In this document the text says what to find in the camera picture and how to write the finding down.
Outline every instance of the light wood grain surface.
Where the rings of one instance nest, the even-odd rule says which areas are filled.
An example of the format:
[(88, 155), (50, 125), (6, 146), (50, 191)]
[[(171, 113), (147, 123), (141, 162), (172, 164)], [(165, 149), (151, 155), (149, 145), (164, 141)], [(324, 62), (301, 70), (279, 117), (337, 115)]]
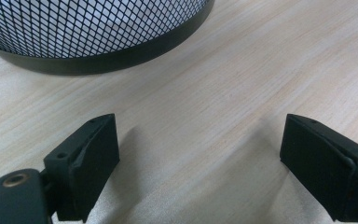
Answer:
[(88, 223), (333, 223), (279, 150), (287, 113), (358, 142), (358, 1), (217, 0), (176, 49), (97, 76), (0, 59), (0, 176), (108, 113), (121, 162)]

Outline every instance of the black plastic part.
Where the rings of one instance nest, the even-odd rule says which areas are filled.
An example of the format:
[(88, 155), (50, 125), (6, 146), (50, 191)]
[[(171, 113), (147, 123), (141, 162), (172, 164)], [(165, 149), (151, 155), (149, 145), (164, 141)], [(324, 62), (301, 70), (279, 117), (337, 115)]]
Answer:
[(0, 224), (2, 223), (50, 223), (38, 171), (19, 170), (0, 178)]
[(332, 219), (358, 222), (358, 144), (316, 120), (288, 115), (281, 160)]
[(206, 3), (196, 15), (168, 33), (143, 44), (96, 56), (51, 59), (22, 56), (0, 50), (0, 57), (19, 67), (56, 75), (100, 74), (145, 63), (175, 48), (189, 38), (207, 19), (214, 0)]
[(92, 119), (70, 135), (44, 159), (49, 181), (47, 196), (57, 204), (59, 220), (87, 220), (90, 210), (119, 162), (114, 115)]

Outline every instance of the wire mesh trash can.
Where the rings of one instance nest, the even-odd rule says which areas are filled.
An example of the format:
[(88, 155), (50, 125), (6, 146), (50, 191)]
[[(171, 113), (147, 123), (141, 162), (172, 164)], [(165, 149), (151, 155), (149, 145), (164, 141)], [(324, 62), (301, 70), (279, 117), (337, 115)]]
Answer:
[(173, 49), (214, 0), (0, 0), (0, 57), (60, 75), (114, 71)]

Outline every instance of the clamp jaw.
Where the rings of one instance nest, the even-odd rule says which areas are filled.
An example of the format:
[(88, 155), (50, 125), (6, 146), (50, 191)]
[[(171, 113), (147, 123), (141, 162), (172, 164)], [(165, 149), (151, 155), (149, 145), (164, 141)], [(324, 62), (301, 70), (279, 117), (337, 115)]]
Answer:
[(358, 222), (358, 144), (322, 123), (288, 115), (281, 161), (342, 222)]
[(86, 122), (52, 150), (39, 173), (19, 170), (0, 178), (0, 223), (85, 222), (119, 162), (115, 115)]

